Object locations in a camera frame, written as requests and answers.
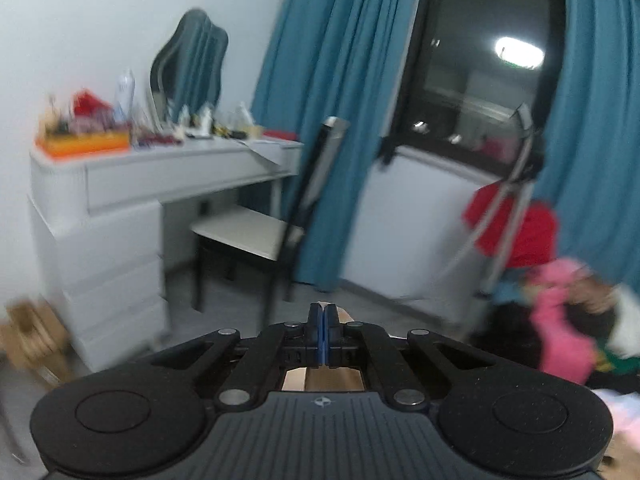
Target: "paper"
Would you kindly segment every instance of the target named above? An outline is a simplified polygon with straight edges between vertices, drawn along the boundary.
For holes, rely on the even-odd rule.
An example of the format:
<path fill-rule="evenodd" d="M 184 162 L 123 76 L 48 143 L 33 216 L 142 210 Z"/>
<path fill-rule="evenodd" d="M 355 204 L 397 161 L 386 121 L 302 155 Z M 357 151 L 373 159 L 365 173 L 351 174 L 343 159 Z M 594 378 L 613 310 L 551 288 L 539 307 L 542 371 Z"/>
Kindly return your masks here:
<path fill-rule="evenodd" d="M 239 140 L 238 142 L 278 166 L 284 164 L 284 150 L 282 144 L 276 140 Z"/>

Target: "cardboard box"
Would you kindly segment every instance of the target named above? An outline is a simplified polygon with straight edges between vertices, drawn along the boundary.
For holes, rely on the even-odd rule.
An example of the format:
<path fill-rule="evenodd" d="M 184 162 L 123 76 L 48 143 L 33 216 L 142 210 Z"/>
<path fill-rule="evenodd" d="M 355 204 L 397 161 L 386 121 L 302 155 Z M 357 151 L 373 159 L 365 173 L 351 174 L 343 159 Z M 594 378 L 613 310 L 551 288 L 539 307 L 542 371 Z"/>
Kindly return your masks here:
<path fill-rule="evenodd" d="M 72 380 L 64 355 L 68 332 L 52 307 L 23 300 L 8 306 L 7 314 L 9 322 L 0 325 L 0 343 L 12 366 L 30 370 L 52 388 Z"/>

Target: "logo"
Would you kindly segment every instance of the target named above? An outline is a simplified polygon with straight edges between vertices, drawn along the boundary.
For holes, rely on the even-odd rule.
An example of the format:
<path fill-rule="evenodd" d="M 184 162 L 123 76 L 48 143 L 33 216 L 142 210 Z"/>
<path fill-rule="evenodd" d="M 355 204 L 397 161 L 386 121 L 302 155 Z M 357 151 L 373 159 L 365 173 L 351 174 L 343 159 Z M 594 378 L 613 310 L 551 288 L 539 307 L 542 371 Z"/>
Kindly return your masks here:
<path fill-rule="evenodd" d="M 314 400 L 314 404 L 316 406 L 320 406 L 321 408 L 326 408 L 329 404 L 331 404 L 331 399 L 328 399 L 325 396 L 318 397 L 316 400 Z"/>

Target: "mirror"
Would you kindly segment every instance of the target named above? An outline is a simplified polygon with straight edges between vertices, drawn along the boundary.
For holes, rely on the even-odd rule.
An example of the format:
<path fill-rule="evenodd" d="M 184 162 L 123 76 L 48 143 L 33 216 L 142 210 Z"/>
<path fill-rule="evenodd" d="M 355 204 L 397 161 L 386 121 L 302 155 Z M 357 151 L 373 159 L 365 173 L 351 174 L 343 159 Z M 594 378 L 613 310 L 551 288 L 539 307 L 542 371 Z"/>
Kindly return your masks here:
<path fill-rule="evenodd" d="M 155 127 L 177 122 L 183 105 L 196 113 L 220 97 L 222 61 L 228 35 L 201 9 L 188 10 L 160 50 L 149 76 L 149 108 Z"/>

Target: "desk drawer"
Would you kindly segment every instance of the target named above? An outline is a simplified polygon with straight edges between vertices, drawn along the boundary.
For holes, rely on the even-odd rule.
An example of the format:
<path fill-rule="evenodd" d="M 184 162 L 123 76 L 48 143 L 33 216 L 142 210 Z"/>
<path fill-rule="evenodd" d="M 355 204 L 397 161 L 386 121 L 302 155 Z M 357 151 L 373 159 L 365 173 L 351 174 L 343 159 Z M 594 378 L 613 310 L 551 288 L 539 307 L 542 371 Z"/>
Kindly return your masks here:
<path fill-rule="evenodd" d="M 74 338 L 74 348 L 91 370 L 97 372 L 141 351 L 169 329 L 166 303 L 151 298 Z"/>
<path fill-rule="evenodd" d="M 89 210 L 147 198 L 175 198 L 229 189 L 291 174 L 298 162 L 295 156 L 289 156 L 289 151 L 284 150 L 286 163 L 282 166 L 246 149 L 88 168 Z"/>
<path fill-rule="evenodd" d="M 54 234 L 62 288 L 161 254 L 162 208 L 158 202 L 91 218 L 63 235 Z"/>
<path fill-rule="evenodd" d="M 61 312 L 68 328 L 82 333 L 161 293 L 162 260 L 153 256 L 90 290 L 66 293 Z"/>

